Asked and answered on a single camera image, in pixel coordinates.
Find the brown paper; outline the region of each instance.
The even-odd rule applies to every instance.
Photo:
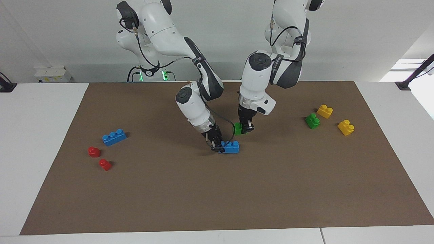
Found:
[[[274,111],[254,117],[231,155],[211,152],[188,124],[174,100],[182,86],[90,84],[21,234],[434,224],[353,82],[271,86]],[[209,103],[234,122],[239,86],[225,83]],[[304,118],[322,104],[334,112],[311,130]],[[344,119],[349,136],[337,128]],[[104,146],[116,129],[128,138]]]

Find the white table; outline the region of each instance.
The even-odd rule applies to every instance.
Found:
[[[0,94],[0,244],[285,243],[375,244],[434,241],[434,226],[18,236],[80,105],[87,83],[20,84]],[[434,121],[411,92],[359,82],[362,95],[434,213]]]

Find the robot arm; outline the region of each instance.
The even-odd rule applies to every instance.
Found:
[[[274,109],[276,101],[265,92],[269,83],[285,89],[297,84],[310,42],[306,12],[319,9],[322,3],[323,0],[275,0],[271,23],[265,31],[272,53],[258,50],[247,58],[244,67],[238,105],[241,133],[254,130],[252,119],[257,112],[269,115]]]
[[[135,35],[138,42],[137,47],[128,50],[134,52],[139,59],[143,56],[147,63],[152,63],[148,61],[155,57],[150,49],[145,49],[143,54],[140,45],[140,39],[143,38],[144,43],[152,43],[155,51],[162,55],[184,56],[192,60],[201,77],[178,92],[176,103],[191,125],[212,145],[213,151],[224,152],[221,131],[205,106],[205,101],[221,96],[223,83],[194,42],[179,33],[169,16],[172,11],[170,0],[129,0],[129,4],[123,1],[117,9],[118,17],[121,21],[124,20],[125,29],[132,30],[128,34]],[[156,70],[160,68],[159,62],[157,63],[154,65]]]

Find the lego block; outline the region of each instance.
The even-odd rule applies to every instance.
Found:
[[[90,147],[89,149],[87,149],[87,153],[92,158],[99,158],[99,156],[101,155],[101,150],[99,150],[98,148]]]
[[[241,135],[241,129],[243,126],[240,123],[235,123],[235,135]]]
[[[344,135],[349,135],[354,132],[354,126],[350,124],[349,120],[344,120],[339,123],[338,128]]]
[[[240,144],[237,141],[234,142],[221,142],[224,146],[224,153],[239,153],[240,152]]]
[[[316,114],[312,113],[306,117],[306,123],[311,129],[315,129],[319,126],[319,118],[316,117]]]
[[[119,129],[116,132],[111,132],[109,135],[103,135],[102,141],[106,146],[111,146],[127,138],[124,131]]]
[[[316,113],[321,115],[322,117],[328,119],[332,115],[333,109],[327,108],[327,105],[323,104],[323,105],[321,105],[321,107],[319,107],[319,109]]]
[[[105,171],[109,170],[112,165],[105,159],[101,159],[99,161],[99,166],[101,166],[101,168],[103,168]]]

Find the green light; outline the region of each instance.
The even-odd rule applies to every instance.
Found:
[[[169,80],[169,76],[167,75],[167,73],[164,70],[162,70],[161,73],[163,74],[163,80],[164,81],[168,81]]]

